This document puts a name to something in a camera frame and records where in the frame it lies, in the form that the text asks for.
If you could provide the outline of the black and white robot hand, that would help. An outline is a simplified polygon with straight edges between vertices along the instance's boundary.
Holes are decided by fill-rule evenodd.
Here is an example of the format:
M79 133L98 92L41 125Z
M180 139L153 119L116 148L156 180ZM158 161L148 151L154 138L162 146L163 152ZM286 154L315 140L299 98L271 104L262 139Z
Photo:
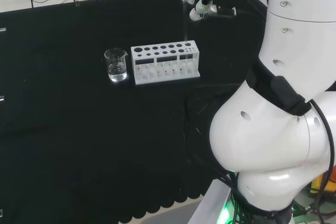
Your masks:
M196 0L182 0L182 2L187 6L194 5L189 13L189 17L195 22L203 19L213 4L213 0L198 0L198 2Z

